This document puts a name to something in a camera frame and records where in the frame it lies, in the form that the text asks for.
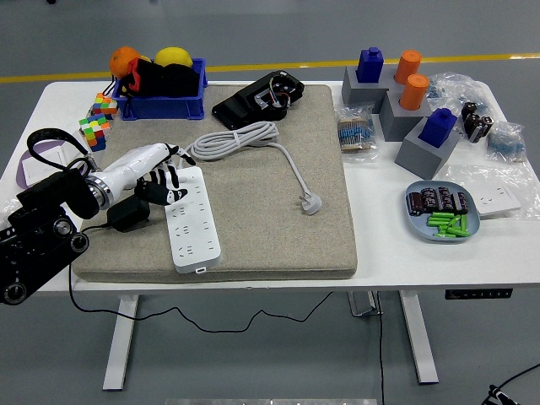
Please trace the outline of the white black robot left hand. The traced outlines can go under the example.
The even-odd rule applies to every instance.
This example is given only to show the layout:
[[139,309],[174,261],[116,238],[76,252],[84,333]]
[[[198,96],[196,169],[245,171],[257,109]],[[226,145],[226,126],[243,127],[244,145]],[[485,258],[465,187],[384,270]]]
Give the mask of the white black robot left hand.
[[133,189],[137,181],[161,165],[168,165],[173,155],[179,155],[189,165],[195,165],[193,157],[183,148],[167,143],[154,143],[132,149],[102,171],[87,178],[101,209],[117,203],[124,190]]

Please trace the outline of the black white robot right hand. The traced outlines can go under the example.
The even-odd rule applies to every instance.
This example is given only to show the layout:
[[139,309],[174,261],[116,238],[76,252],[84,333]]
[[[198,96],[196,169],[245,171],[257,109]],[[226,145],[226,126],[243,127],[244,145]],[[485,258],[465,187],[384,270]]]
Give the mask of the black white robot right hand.
[[501,389],[496,385],[490,385],[488,396],[483,400],[484,405],[518,405],[518,402],[508,397]]

